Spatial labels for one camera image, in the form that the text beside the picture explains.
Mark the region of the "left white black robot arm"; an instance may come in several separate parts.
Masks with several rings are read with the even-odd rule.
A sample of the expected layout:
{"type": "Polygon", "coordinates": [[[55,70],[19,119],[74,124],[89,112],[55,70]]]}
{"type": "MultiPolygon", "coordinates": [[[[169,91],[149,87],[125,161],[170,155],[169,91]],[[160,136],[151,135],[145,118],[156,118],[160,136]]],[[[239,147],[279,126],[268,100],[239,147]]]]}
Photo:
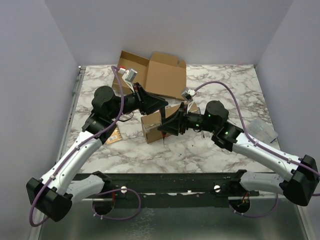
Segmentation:
{"type": "Polygon", "coordinates": [[[150,115],[164,109],[168,102],[149,93],[139,83],[133,85],[129,95],[116,96],[109,86],[101,86],[94,92],[92,111],[71,148],[40,179],[31,178],[26,184],[31,204],[30,225],[34,210],[39,210],[55,222],[62,220],[71,207],[81,200],[97,195],[106,197],[111,190],[110,179],[101,172],[75,181],[80,168],[112,135],[122,114],[139,110],[150,115]]]}

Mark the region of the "red black utility knife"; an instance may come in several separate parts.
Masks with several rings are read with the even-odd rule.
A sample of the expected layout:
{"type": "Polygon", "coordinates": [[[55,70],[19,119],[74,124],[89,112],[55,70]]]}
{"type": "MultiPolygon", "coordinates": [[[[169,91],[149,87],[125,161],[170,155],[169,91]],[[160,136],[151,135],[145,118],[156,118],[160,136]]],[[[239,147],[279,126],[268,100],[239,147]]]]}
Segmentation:
{"type": "MultiPolygon", "coordinates": [[[[160,111],[160,117],[161,117],[160,124],[162,125],[166,120],[166,109],[163,107],[159,111],[160,111]]],[[[163,146],[164,146],[165,145],[165,137],[166,137],[167,133],[165,131],[161,131],[161,135],[162,135],[162,141],[163,141],[163,146]]]]}

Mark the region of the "brown cardboard express box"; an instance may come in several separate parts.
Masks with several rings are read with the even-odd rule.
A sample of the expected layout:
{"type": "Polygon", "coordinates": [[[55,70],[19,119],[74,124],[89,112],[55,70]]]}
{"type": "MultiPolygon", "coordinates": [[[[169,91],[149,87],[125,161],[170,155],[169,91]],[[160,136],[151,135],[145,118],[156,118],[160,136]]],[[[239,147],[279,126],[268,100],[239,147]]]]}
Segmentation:
{"type": "Polygon", "coordinates": [[[187,66],[183,59],[158,51],[148,59],[123,50],[117,66],[136,70],[133,82],[138,82],[147,92],[183,99],[181,94],[187,86],[187,66]]]}

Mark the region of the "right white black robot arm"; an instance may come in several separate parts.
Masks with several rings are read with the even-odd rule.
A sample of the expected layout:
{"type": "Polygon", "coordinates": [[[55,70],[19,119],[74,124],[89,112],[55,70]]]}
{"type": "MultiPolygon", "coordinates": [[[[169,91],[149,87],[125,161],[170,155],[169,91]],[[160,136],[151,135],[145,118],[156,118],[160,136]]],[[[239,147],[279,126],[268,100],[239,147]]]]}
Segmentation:
{"type": "Polygon", "coordinates": [[[212,133],[212,141],[221,149],[246,156],[268,169],[272,174],[244,172],[230,182],[229,189],[240,196],[246,191],[271,192],[285,196],[292,203],[306,207],[320,182],[316,160],[305,155],[299,157],[275,149],[249,135],[228,121],[229,111],[220,101],[207,103],[203,114],[188,112],[181,103],[170,116],[160,110],[159,131],[174,136],[194,129],[212,133]]]}

